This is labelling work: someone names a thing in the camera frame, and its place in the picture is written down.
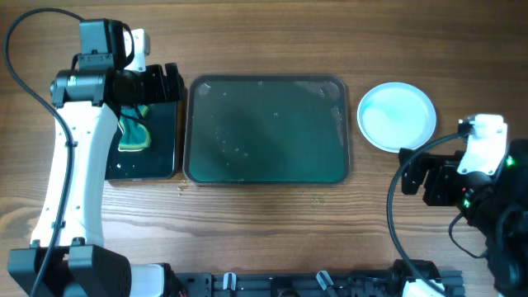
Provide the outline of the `white plate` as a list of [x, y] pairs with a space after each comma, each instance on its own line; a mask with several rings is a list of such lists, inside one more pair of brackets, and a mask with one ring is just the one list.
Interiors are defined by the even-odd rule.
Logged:
[[429, 96], [405, 82], [385, 82], [370, 89], [358, 104], [356, 118], [363, 136], [390, 153], [421, 147], [437, 125]]

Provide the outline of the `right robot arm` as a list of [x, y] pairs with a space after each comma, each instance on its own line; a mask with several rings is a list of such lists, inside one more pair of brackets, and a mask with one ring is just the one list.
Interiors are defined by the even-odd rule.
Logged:
[[402, 192], [425, 188], [429, 206], [454, 206], [485, 237], [488, 269], [504, 296], [527, 295], [527, 141], [515, 139], [495, 169], [464, 165], [463, 153], [437, 155], [402, 148]]

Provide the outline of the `green yellow sponge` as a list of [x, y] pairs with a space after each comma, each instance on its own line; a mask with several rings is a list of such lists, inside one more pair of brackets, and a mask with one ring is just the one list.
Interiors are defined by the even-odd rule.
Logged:
[[120, 152], [139, 152], [151, 144], [151, 135], [146, 125], [148, 106], [123, 107], [120, 112], [118, 143]]

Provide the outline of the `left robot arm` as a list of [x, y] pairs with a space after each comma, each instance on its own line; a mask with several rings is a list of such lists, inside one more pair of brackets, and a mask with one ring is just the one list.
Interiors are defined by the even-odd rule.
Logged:
[[55, 120], [45, 203], [8, 273], [31, 296], [182, 296], [167, 263], [133, 265], [106, 249], [101, 219], [107, 178], [176, 171], [182, 76], [173, 63], [147, 65], [146, 33], [121, 21], [81, 19], [79, 33], [81, 50], [45, 103]]

